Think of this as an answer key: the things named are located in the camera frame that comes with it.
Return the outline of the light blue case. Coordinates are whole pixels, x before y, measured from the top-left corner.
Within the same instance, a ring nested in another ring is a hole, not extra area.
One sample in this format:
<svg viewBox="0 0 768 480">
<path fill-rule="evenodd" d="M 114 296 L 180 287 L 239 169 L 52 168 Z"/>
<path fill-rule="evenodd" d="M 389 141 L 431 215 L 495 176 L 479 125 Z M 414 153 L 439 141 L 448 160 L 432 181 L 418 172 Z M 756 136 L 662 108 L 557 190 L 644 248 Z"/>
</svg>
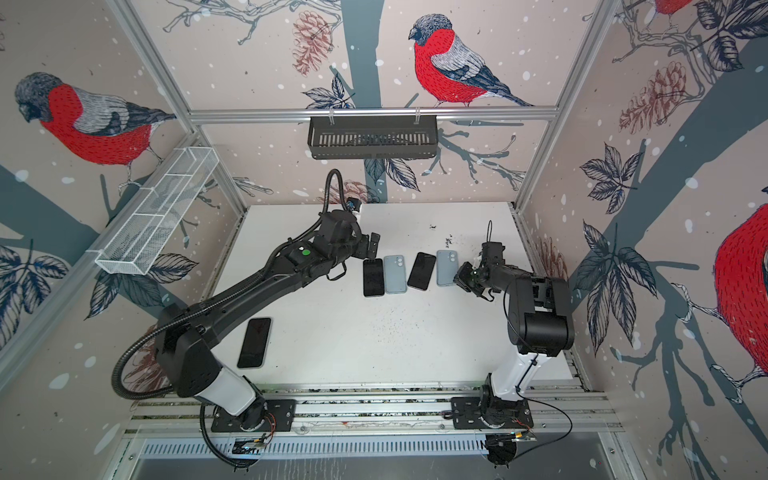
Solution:
<svg viewBox="0 0 768 480">
<path fill-rule="evenodd" d="M 405 259 L 402 255 L 389 255 L 383 259 L 386 294 L 402 294 L 408 289 Z"/>
</svg>

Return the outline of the bare black phone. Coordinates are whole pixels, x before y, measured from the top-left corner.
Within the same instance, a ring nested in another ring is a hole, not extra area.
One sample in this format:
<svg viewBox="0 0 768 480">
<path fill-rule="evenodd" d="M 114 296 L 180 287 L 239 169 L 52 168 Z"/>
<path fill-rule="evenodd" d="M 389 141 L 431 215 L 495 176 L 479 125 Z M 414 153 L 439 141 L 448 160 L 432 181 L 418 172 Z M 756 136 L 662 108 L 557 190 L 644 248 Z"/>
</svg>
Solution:
<svg viewBox="0 0 768 480">
<path fill-rule="evenodd" d="M 426 291 L 430 285 L 432 273 L 436 264 L 435 255 L 425 252 L 419 252 L 416 255 L 410 275 L 407 280 L 407 286 L 410 288 Z"/>
<path fill-rule="evenodd" d="M 380 297 L 385 294 L 383 260 L 366 259 L 363 261 L 363 295 Z"/>
</svg>

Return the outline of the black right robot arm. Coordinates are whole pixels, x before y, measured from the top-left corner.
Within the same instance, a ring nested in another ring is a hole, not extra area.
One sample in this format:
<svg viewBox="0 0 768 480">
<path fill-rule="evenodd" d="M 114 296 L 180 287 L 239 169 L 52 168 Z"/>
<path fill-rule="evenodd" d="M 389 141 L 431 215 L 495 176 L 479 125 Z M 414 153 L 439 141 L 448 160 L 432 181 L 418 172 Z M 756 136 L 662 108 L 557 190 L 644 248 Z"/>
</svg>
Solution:
<svg viewBox="0 0 768 480">
<path fill-rule="evenodd" d="M 539 369 L 572 347 L 575 330 L 565 280 L 540 277 L 508 265 L 505 247 L 496 241 L 481 246 L 479 264 L 462 264 L 454 282 L 462 290 L 491 302 L 499 294 L 512 351 L 483 386 L 480 413 L 489 417 L 518 408 Z"/>
</svg>

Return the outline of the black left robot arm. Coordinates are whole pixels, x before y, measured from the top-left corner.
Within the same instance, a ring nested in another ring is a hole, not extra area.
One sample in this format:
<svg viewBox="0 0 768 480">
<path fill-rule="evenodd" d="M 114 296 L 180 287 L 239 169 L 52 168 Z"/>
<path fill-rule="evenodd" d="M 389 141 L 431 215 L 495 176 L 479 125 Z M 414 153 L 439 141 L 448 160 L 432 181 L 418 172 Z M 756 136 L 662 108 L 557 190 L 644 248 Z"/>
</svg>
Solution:
<svg viewBox="0 0 768 480">
<path fill-rule="evenodd" d="M 380 239 L 375 232 L 364 234 L 355 214 L 326 211 L 308 231 L 279 245 L 255 274 L 160 326 L 155 357 L 172 390 L 259 423 L 265 410 L 262 393 L 222 364 L 213 348 L 273 302 L 329 278 L 348 259 L 374 258 Z"/>
</svg>

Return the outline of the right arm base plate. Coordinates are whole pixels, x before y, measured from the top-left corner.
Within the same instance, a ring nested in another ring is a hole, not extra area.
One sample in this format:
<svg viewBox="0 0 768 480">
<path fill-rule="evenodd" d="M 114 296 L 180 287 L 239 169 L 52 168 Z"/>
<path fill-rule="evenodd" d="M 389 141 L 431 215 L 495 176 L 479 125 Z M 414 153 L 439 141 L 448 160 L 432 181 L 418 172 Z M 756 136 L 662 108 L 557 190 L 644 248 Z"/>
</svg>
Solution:
<svg viewBox="0 0 768 480">
<path fill-rule="evenodd" d="M 526 401 L 506 401 L 496 397 L 453 397 L 443 417 L 450 420 L 456 430 L 529 430 L 534 425 Z"/>
</svg>

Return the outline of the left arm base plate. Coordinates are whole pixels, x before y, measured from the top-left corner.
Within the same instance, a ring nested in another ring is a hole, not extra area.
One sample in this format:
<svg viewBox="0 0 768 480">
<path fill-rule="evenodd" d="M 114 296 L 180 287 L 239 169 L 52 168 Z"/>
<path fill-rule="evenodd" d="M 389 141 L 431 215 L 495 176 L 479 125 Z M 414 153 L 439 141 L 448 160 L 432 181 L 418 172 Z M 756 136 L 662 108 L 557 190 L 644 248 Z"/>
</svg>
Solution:
<svg viewBox="0 0 768 480">
<path fill-rule="evenodd" d="M 261 399 L 238 416 L 216 407 L 211 430 L 214 433 L 289 432 L 296 406 L 293 399 Z"/>
</svg>

